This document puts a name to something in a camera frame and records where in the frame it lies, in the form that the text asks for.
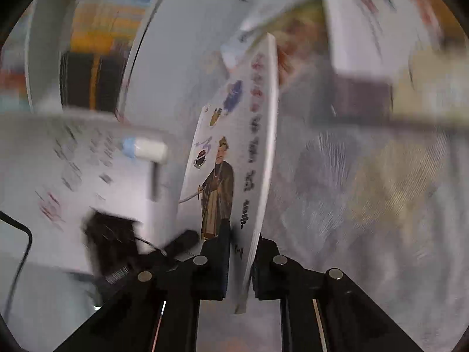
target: sword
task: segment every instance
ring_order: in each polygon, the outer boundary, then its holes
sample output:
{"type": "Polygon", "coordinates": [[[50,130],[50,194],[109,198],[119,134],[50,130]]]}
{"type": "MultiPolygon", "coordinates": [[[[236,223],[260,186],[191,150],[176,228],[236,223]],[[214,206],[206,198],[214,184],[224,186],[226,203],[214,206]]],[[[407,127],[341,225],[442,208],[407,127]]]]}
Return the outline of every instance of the sword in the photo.
{"type": "Polygon", "coordinates": [[[186,202],[186,201],[189,201],[191,198],[194,198],[195,196],[197,196],[197,200],[199,199],[199,194],[200,194],[200,185],[199,185],[199,189],[196,191],[196,193],[186,197],[186,198],[183,198],[181,201],[179,201],[179,204],[182,204],[183,202],[186,202]]]}

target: fabric surface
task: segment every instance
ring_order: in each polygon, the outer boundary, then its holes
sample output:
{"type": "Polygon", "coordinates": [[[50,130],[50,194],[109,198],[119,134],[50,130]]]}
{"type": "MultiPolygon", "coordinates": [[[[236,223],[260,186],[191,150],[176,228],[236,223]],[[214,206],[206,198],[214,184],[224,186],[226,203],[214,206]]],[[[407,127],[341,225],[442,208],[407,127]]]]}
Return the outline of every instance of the fabric surface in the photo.
{"type": "Polygon", "coordinates": [[[281,96],[263,236],[305,268],[342,269],[424,351],[450,351],[469,323],[468,141],[324,124],[333,92],[314,75],[281,96]]]}

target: printed illustration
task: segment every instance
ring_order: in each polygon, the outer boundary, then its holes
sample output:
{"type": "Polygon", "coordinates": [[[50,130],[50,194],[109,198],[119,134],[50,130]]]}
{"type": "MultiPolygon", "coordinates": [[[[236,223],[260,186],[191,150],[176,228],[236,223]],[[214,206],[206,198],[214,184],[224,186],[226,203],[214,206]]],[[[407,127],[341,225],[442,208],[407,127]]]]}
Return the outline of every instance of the printed illustration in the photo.
{"type": "Polygon", "coordinates": [[[221,111],[222,111],[221,108],[213,111],[212,119],[210,119],[210,127],[213,127],[215,125],[215,123],[217,122],[218,118],[221,115],[221,111]]]}
{"type": "Polygon", "coordinates": [[[199,154],[197,155],[196,159],[194,160],[194,167],[196,167],[197,169],[200,169],[200,167],[205,163],[205,156],[206,156],[205,150],[201,150],[199,154]]]}
{"type": "Polygon", "coordinates": [[[202,194],[202,238],[214,238],[222,219],[229,219],[233,204],[233,168],[224,160],[229,149],[226,137],[219,141],[215,167],[199,188],[202,194]]]}
{"type": "Polygon", "coordinates": [[[226,110],[226,115],[234,110],[242,98],[242,81],[228,84],[227,90],[228,96],[223,102],[223,108],[226,110]]]}
{"type": "Polygon", "coordinates": [[[59,230],[63,230],[60,226],[62,220],[62,208],[59,202],[59,196],[52,189],[43,187],[36,191],[39,197],[38,205],[41,213],[59,230]]]}
{"type": "MultiPolygon", "coordinates": [[[[265,32],[273,34],[277,43],[280,86],[286,86],[301,74],[313,54],[326,54],[329,51],[322,0],[307,0],[286,11],[267,24],[265,32]]],[[[259,72],[259,58],[254,61],[251,67],[259,72]]],[[[252,80],[255,84],[263,82],[256,74],[252,80]]]]}

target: black metal clamp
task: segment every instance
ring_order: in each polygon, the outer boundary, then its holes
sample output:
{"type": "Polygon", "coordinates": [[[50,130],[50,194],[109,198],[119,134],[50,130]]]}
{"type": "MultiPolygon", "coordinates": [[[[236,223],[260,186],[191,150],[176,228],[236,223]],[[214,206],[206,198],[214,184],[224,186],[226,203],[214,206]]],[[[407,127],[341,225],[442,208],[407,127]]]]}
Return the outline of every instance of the black metal clamp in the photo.
{"type": "Polygon", "coordinates": [[[225,297],[229,250],[230,223],[222,221],[200,255],[128,277],[56,352],[195,351],[200,300],[225,297]]]}
{"type": "Polygon", "coordinates": [[[307,270],[261,237],[252,268],[259,300],[281,303],[284,352],[421,352],[348,276],[307,270]]]}

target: book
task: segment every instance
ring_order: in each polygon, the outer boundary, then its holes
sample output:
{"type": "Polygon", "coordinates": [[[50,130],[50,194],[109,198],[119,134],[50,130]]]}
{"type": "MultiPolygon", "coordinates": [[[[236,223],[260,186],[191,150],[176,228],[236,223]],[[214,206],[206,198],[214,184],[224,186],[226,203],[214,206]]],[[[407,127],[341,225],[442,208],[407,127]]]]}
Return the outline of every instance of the book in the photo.
{"type": "Polygon", "coordinates": [[[267,34],[202,109],[181,190],[176,226],[201,243],[229,219],[232,245],[227,298],[245,309],[250,269],[262,228],[275,152],[278,68],[267,34]]]}
{"type": "Polygon", "coordinates": [[[467,123],[467,37],[443,0],[324,0],[338,117],[467,123]]]}

